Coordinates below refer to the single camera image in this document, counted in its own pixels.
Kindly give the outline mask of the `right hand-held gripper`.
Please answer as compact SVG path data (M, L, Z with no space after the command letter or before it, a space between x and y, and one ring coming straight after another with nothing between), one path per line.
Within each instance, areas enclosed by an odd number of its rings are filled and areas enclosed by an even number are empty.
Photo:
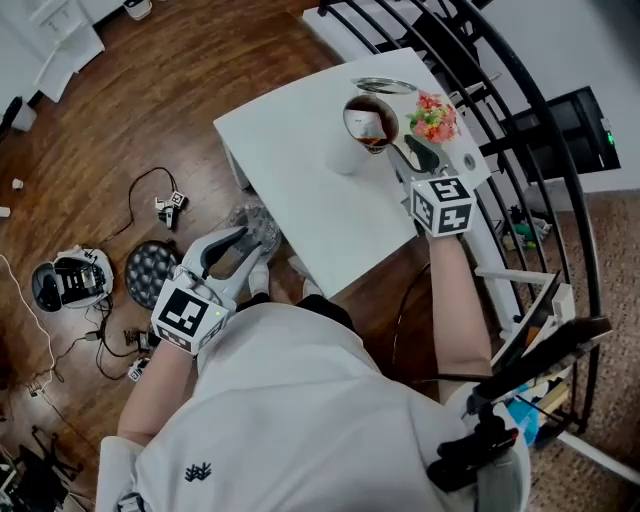
M449 166L438 169L438 154L413 135L405 135L404 142L417 164L411 164L395 143L387 146L386 154L404 190L401 204L409 217L431 238L469 231L477 210L469 180Z

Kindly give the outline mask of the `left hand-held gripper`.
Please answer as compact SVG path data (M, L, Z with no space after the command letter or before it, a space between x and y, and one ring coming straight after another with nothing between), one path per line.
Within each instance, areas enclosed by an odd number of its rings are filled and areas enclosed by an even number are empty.
M261 244L235 244L247 232L225 228L191 244L153 309L151 325L159 338L196 356L225 327L262 255Z

